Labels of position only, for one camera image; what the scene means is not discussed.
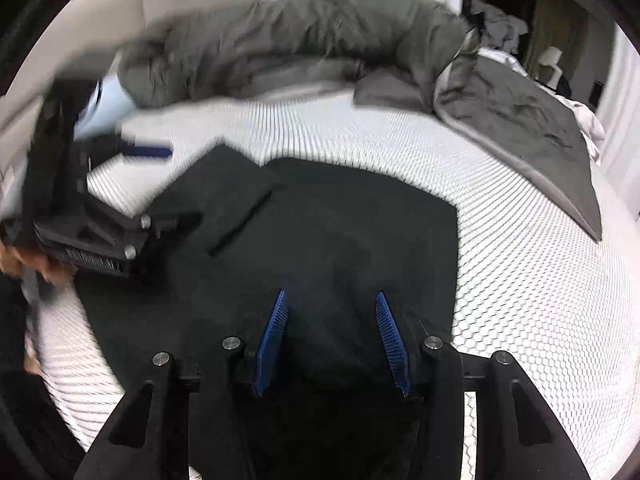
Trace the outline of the person's left hand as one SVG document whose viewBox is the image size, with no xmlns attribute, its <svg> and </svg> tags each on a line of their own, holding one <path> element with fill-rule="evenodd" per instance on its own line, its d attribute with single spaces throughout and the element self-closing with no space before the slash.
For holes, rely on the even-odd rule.
<svg viewBox="0 0 640 480">
<path fill-rule="evenodd" d="M 38 247 L 11 247 L 1 245 L 1 272 L 10 278 L 20 278 L 25 270 L 33 270 L 54 286 L 73 281 L 76 268 L 50 259 Z"/>
</svg>

